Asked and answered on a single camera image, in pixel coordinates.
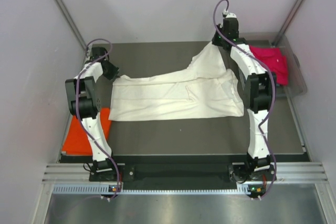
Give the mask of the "white t shirt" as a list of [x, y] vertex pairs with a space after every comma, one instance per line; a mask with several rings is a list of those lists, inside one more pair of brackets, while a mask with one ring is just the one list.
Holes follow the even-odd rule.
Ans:
[[147, 78], [118, 78], [109, 120], [158, 121], [242, 117], [238, 80], [218, 47], [208, 43], [187, 68]]

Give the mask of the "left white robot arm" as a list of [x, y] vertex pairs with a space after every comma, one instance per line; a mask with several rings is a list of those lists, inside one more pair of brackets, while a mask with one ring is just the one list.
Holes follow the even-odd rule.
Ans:
[[97, 81], [100, 77], [114, 81], [118, 74], [119, 68], [109, 61], [108, 51], [104, 47], [94, 47], [79, 74], [65, 81], [69, 111], [79, 121], [92, 150], [90, 172], [102, 174], [107, 180], [116, 179], [119, 168], [103, 132]]

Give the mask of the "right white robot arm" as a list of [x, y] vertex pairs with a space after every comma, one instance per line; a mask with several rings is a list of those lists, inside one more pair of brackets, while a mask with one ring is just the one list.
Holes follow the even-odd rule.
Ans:
[[265, 69], [253, 55], [245, 39], [240, 38], [239, 22], [235, 14], [224, 11], [223, 21], [216, 25], [212, 43], [228, 52], [243, 76], [242, 100], [250, 123], [245, 174], [256, 180], [271, 167], [267, 136], [269, 111], [275, 102], [276, 76]]

